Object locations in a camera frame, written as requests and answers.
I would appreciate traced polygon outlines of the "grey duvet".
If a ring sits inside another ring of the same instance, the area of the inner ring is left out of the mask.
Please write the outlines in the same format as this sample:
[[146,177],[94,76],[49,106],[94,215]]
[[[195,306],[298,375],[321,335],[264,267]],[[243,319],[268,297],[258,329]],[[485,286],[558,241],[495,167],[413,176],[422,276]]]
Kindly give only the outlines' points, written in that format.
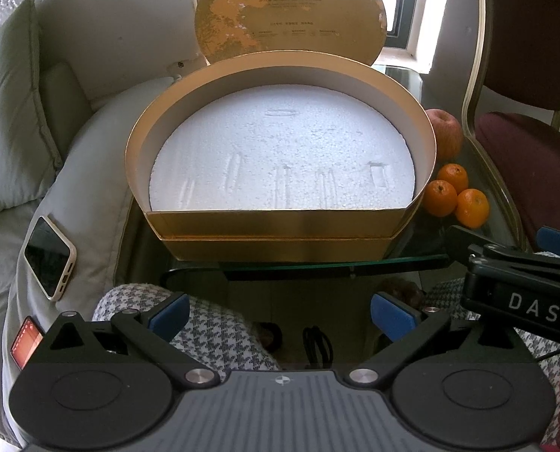
[[[0,212],[0,439],[18,443],[6,417],[19,368],[9,349],[25,317],[48,328],[64,310],[93,314],[108,290],[156,283],[171,256],[151,230],[128,186],[124,155],[129,134],[145,108],[171,86],[152,79],[124,91],[95,112],[75,136],[67,158],[39,201]],[[64,295],[48,301],[23,257],[39,216],[45,215],[77,250]]]

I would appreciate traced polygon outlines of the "round gold box lid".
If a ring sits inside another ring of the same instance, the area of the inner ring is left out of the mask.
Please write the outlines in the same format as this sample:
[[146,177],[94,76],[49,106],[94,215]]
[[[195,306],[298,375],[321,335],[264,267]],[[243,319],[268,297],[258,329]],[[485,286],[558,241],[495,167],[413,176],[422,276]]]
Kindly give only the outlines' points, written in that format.
[[388,34],[382,0],[198,0],[194,27],[211,63],[253,52],[307,50],[370,66]]

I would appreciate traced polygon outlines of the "round gold gift box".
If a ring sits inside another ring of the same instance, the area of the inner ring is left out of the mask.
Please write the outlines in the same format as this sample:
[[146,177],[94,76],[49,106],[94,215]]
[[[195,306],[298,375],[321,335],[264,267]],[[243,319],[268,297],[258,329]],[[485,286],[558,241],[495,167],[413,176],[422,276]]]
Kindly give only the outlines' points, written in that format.
[[[405,139],[415,194],[404,208],[155,211],[151,170],[164,143],[194,112],[254,87],[305,85],[346,94],[384,115]],[[125,167],[132,194],[155,235],[178,259],[342,262],[381,259],[421,203],[436,141],[420,101],[396,79],[355,60],[311,51],[271,51],[226,59],[168,87],[130,134]]]

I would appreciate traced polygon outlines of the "red apple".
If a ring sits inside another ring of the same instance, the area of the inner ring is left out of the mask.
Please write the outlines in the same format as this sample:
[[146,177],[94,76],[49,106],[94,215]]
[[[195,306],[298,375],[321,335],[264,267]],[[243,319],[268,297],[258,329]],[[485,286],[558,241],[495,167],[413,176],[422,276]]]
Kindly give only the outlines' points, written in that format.
[[442,109],[427,109],[426,114],[434,129],[437,161],[448,162],[456,159],[464,144],[464,133],[460,122]]

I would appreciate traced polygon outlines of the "white foam insert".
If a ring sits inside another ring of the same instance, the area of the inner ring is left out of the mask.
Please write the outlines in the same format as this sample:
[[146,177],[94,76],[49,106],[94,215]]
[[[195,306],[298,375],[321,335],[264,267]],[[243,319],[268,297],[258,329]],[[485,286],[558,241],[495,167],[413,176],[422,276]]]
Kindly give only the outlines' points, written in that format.
[[364,102],[305,85],[254,87],[186,118],[155,160],[155,211],[404,208],[405,139]]

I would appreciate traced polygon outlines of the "smartphone with beige case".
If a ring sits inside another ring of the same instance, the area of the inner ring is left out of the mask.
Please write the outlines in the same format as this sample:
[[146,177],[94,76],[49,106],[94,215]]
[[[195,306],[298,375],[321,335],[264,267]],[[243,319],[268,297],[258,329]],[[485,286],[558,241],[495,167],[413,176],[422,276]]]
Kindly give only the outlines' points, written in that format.
[[77,249],[46,215],[39,216],[33,226],[24,258],[46,299],[61,299],[77,261]]

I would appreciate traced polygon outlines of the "orange tangerine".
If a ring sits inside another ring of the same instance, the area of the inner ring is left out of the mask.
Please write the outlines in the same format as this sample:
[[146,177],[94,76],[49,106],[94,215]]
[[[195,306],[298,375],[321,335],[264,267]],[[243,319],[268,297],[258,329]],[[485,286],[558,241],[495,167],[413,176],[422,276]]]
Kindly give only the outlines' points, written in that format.
[[434,180],[424,190],[422,206],[434,217],[451,215],[458,205],[458,193],[452,184],[445,180]]
[[469,176],[466,168],[457,163],[445,164],[438,170],[436,178],[451,184],[458,194],[469,188]]
[[469,229],[478,229],[487,222],[490,204],[483,192],[477,189],[466,189],[458,195],[455,209],[457,221]]

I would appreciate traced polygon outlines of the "grey pillow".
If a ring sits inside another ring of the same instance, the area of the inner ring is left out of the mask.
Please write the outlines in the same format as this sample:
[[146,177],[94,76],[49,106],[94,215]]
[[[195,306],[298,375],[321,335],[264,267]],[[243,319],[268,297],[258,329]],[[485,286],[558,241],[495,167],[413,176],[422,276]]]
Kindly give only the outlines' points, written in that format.
[[62,166],[39,93],[35,0],[0,27],[0,212],[42,197]]

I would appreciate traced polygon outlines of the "houndstooth trouser leg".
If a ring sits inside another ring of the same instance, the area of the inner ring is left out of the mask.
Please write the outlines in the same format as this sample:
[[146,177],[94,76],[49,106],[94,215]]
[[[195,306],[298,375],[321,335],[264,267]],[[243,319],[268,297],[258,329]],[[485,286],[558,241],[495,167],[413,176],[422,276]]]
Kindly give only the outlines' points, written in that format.
[[[170,295],[169,290],[151,284],[116,286],[99,300],[92,319],[108,321],[127,308],[147,311]],[[215,370],[221,380],[233,370],[280,370],[242,314],[194,296],[189,302],[189,320],[172,340],[175,348]]]

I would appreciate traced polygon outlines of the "phone with red screen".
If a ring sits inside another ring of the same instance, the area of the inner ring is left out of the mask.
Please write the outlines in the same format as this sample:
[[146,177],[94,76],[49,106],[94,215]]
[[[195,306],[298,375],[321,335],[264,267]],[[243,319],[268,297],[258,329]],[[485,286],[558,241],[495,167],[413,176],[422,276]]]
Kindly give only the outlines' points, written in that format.
[[22,370],[43,339],[43,331],[31,316],[26,316],[12,341],[11,356]]

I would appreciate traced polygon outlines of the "maroon upholstered chair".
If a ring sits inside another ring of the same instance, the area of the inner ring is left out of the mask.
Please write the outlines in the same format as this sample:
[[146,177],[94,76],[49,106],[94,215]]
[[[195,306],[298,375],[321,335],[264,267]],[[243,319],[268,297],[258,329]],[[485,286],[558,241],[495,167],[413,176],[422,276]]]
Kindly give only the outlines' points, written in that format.
[[560,231],[560,0],[478,0],[462,120],[516,245]]

